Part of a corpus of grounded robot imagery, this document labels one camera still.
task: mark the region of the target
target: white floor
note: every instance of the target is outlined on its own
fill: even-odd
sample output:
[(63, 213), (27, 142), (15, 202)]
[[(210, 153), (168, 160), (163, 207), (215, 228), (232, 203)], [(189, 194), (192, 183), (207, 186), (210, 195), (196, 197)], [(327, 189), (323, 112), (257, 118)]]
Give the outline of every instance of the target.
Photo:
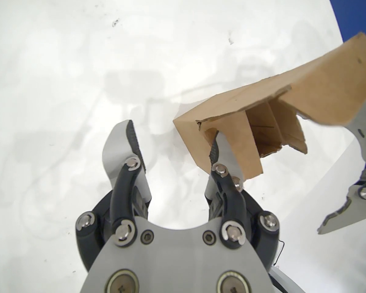
[[(135, 123), (149, 219), (201, 225), (207, 175), (172, 119), (341, 42), (329, 0), (0, 0), (0, 292), (80, 290), (74, 222), (110, 189), (101, 151), (117, 122)], [(339, 127), (302, 125), (309, 153), (286, 147), (245, 184), (280, 220), (352, 140)]]

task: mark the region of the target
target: brown cardboard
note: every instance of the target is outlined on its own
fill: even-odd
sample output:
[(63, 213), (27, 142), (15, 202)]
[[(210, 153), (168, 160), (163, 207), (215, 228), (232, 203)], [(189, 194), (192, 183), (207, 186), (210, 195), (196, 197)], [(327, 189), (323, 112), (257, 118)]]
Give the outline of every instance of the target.
[(260, 158), (282, 145), (307, 153), (296, 113), (324, 125), (349, 123), (366, 100), (366, 35), (360, 33), (309, 63), (217, 94), (174, 120), (195, 163), (210, 172), (210, 144), (225, 134), (250, 179)]

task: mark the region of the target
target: black speck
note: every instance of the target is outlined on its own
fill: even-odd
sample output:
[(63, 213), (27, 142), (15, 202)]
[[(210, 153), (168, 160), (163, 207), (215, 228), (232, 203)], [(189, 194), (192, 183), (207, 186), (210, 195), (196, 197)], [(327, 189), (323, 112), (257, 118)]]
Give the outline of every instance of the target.
[(118, 18), (115, 21), (113, 21), (112, 27), (115, 27), (118, 24), (119, 21), (120, 21), (120, 18)]
[(360, 128), (358, 129), (358, 133), (361, 135), (361, 137), (364, 138), (364, 133), (362, 132), (362, 130)]

